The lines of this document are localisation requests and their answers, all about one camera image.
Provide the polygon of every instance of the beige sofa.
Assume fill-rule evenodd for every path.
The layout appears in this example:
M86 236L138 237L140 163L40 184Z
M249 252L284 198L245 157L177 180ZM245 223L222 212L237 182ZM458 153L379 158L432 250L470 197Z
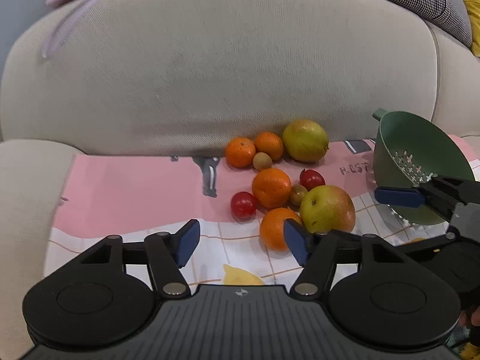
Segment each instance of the beige sofa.
M20 37L1 83L2 360L31 345L22 297L42 278L77 153L221 152L303 116L332 140L373 137L383 107L466 136L480 155L480 61L384 0L99 0L45 60L42 43L76 4Z

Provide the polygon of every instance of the orange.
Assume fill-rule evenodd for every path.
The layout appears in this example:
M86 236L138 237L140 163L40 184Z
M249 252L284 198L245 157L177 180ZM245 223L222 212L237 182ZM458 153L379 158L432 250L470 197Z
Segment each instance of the orange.
M254 143L245 137L234 138L225 148L225 157L236 168L251 166L256 153Z
M251 191L256 200L266 209L283 206L290 197L292 183L282 170L268 168L253 179Z
M283 237L283 224L289 218L302 224L300 217L289 208L275 208L265 214L260 224L260 239L265 246L275 251L288 250Z
M282 138L273 132L262 132L253 141L258 152L267 153L272 160L278 161L283 156Z

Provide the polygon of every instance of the logo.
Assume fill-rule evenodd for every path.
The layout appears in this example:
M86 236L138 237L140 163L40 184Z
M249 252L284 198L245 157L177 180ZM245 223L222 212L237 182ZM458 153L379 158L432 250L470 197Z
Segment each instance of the logo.
M248 291L241 288L235 291L235 294L238 295L239 297L244 297L245 295L248 295Z

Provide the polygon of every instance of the colander handle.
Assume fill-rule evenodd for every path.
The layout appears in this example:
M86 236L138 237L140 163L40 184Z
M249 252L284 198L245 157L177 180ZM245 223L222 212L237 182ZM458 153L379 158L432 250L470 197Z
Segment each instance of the colander handle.
M386 111L385 109L379 108L379 109L377 109L377 110L373 113L372 116L373 116L375 119L377 119L378 121L380 121L380 119L383 117L383 115L385 115L385 114L387 114L387 113L388 113L388 111Z

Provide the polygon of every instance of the apple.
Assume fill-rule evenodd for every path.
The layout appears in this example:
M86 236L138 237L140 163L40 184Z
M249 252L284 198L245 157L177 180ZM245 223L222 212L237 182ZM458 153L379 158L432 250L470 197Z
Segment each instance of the apple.
M332 229L351 232L355 225L355 207L342 188L321 185L303 198L300 217L311 233L326 233Z
M315 187L325 185L325 179L316 170L303 169L300 173L300 184L303 185L307 191L310 191Z
M233 216L246 221L252 219L257 212L257 200L248 192L238 192L230 201Z

